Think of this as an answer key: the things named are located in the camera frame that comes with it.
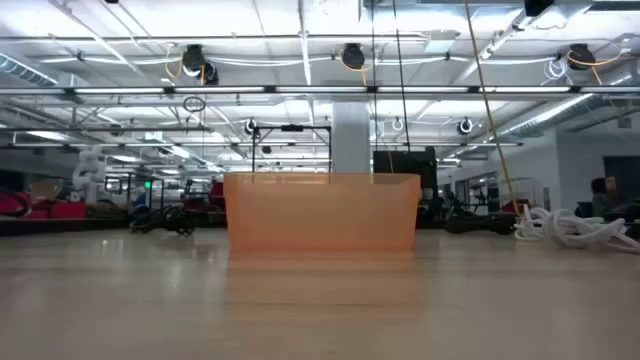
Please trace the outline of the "silver ventilation duct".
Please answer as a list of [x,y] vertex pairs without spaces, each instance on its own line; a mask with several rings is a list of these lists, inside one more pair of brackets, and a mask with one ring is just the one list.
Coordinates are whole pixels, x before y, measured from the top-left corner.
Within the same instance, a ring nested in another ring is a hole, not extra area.
[[541,104],[518,115],[496,130],[497,137],[526,137],[601,108],[614,108],[619,103],[617,95],[640,96],[640,63],[612,70],[602,81],[602,85],[582,86],[568,98]]

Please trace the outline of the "red box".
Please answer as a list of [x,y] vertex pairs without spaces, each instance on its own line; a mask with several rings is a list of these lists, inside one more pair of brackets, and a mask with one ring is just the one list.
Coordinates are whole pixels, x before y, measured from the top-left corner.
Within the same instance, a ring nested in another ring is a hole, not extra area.
[[87,206],[79,202],[40,201],[33,203],[30,219],[83,219],[87,216]]

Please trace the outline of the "black aluminium table frame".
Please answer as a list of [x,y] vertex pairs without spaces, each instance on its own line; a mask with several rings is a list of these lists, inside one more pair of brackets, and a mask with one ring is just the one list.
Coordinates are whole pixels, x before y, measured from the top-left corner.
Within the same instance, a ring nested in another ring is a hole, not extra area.
[[[416,229],[444,229],[446,222],[419,220]],[[640,224],[631,223],[627,235],[640,240]],[[197,228],[226,228],[226,221],[197,225]],[[124,219],[0,219],[0,237],[46,233],[82,232],[95,230],[129,229]]]

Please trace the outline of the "orange translucent plastic bin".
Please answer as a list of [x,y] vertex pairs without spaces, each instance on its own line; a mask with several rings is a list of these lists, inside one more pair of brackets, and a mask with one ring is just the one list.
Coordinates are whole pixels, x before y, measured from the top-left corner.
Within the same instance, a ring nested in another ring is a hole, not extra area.
[[231,173],[224,177],[235,252],[410,251],[421,179],[392,173]]

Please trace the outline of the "person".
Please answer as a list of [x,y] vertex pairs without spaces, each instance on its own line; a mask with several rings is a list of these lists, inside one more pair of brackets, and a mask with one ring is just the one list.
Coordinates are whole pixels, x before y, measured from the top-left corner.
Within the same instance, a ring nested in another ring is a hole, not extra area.
[[591,183],[592,216],[604,217],[621,204],[616,179],[614,177],[594,178]]

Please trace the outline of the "white square pillar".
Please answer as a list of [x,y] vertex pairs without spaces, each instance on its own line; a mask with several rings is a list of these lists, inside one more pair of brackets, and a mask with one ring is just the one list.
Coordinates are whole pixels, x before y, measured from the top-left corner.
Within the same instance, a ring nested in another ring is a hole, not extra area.
[[364,102],[333,104],[332,158],[337,173],[370,172],[369,119]]

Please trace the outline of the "red round bag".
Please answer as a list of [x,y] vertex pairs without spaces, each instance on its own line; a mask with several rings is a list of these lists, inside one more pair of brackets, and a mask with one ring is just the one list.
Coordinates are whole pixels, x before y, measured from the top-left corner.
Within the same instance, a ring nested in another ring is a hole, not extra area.
[[20,218],[30,212],[30,204],[21,195],[0,188],[0,216]]

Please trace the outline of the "long LED light bar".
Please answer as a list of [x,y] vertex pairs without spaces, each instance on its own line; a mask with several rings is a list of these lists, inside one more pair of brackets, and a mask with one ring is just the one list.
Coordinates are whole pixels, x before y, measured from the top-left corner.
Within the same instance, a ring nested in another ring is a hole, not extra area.
[[598,86],[220,86],[0,88],[6,96],[174,95],[174,94],[611,94],[640,93],[640,85]]

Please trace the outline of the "black gantry frame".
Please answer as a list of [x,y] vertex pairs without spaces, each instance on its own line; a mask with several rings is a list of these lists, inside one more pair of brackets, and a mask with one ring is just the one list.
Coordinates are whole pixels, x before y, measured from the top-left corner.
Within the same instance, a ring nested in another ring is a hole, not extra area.
[[[333,141],[332,141],[332,127],[330,125],[325,126],[317,126],[317,125],[299,125],[299,124],[285,124],[279,126],[259,126],[255,124],[250,129],[251,134],[251,172],[256,172],[256,149],[258,145],[257,141],[257,133],[260,130],[266,130],[267,133],[264,136],[261,136],[261,140],[265,140],[269,134],[273,130],[279,130],[281,132],[303,132],[305,130],[310,130],[312,133],[316,134],[321,140],[325,142],[328,147],[328,170],[329,172],[333,171]],[[325,130],[327,132],[327,138],[324,139],[321,137],[317,131]]]

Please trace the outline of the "dark wall screen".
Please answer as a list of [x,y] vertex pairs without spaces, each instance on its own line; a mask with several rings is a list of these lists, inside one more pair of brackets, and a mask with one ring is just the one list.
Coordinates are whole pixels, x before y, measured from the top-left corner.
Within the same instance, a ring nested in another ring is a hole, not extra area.
[[640,156],[606,156],[604,169],[607,177],[615,179],[622,200],[640,199]]

